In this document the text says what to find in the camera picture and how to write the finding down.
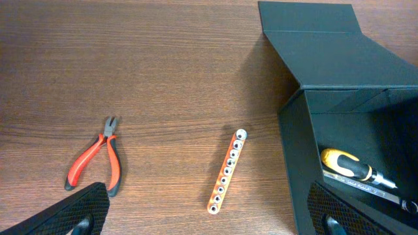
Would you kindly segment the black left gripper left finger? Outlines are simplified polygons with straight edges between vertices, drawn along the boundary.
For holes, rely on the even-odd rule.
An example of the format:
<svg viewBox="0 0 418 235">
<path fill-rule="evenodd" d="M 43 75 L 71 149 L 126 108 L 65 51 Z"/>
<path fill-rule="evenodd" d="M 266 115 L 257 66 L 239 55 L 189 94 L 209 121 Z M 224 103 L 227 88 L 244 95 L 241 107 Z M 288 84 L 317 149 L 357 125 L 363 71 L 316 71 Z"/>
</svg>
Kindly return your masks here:
<svg viewBox="0 0 418 235">
<path fill-rule="evenodd" d="M 109 207 L 105 184 L 95 182 L 1 234 L 100 234 Z"/>
</svg>

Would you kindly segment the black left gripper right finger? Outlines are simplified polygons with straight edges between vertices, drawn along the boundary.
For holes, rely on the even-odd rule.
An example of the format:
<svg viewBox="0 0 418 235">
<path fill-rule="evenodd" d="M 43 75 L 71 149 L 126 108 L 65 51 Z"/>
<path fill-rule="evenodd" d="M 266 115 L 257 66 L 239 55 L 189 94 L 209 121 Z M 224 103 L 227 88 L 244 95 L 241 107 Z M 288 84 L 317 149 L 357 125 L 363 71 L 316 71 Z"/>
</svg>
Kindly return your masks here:
<svg viewBox="0 0 418 235">
<path fill-rule="evenodd" d="M 311 184 L 307 204 L 316 234 L 392 234 L 319 183 Z"/>
</svg>

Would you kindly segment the chrome ratchet wrench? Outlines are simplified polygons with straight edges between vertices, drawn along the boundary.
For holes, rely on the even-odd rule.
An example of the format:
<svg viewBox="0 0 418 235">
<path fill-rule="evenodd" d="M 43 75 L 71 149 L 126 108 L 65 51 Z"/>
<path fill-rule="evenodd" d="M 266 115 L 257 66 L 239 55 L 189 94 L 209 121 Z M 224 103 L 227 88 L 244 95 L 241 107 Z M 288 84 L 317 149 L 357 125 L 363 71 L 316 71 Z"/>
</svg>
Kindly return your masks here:
<svg viewBox="0 0 418 235">
<path fill-rule="evenodd" d="M 406 200 L 406 199 L 400 198 L 399 196 L 382 191 L 381 189 L 377 189 L 370 185 L 352 180 L 345 176 L 341 176 L 339 174 L 335 174 L 326 170 L 323 170 L 323 175 L 332 180 L 339 181 L 348 186 L 354 187 L 356 189 L 360 189 L 361 191 L 365 191 L 371 195 L 375 195 L 380 198 L 384 198 L 385 200 L 394 202 L 395 204 L 398 204 L 403 210 L 407 211 L 408 213 L 417 215 L 417 203 L 412 200 Z"/>
</svg>

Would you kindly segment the yellow black stubby screwdriver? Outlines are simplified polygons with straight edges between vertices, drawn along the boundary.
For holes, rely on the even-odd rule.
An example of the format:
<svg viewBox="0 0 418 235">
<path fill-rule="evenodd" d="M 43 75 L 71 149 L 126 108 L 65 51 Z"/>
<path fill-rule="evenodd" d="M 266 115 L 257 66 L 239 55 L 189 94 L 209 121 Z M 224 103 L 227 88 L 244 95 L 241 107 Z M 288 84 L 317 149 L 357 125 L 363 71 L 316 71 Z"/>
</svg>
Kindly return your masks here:
<svg viewBox="0 0 418 235">
<path fill-rule="evenodd" d="M 369 164 L 361 162 L 356 156 L 342 150 L 324 149 L 321 152 L 321 162 L 327 168 L 348 178 L 397 189 L 396 183 L 385 178 L 381 172 Z"/>
</svg>

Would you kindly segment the orange socket rail with sockets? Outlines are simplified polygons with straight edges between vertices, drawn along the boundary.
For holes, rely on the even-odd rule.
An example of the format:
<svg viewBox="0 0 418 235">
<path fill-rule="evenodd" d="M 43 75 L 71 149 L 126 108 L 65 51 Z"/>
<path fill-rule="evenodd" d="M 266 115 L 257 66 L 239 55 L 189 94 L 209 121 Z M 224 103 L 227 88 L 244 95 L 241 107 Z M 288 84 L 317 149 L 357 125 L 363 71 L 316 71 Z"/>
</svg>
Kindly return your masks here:
<svg viewBox="0 0 418 235">
<path fill-rule="evenodd" d="M 231 139 L 221 170 L 219 171 L 219 175 L 207 204 L 207 211 L 212 215 L 217 214 L 221 209 L 247 137 L 248 134 L 244 129 L 238 129 Z"/>
</svg>

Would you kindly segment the black open gift box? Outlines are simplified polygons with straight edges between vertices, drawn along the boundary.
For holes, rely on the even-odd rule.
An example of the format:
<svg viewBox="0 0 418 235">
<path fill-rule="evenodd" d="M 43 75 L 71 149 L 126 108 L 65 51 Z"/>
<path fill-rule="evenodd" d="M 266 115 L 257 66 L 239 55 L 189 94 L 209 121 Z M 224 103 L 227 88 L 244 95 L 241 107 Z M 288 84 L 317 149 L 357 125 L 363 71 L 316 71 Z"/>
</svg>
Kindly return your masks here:
<svg viewBox="0 0 418 235">
<path fill-rule="evenodd" d="M 364 35 L 348 4 L 259 2 L 263 33 L 298 82 L 278 119 L 300 234 L 316 234 L 308 193 L 319 183 L 392 234 L 416 234 L 417 215 L 332 180 L 321 152 L 350 153 L 417 203 L 417 67 Z"/>
</svg>

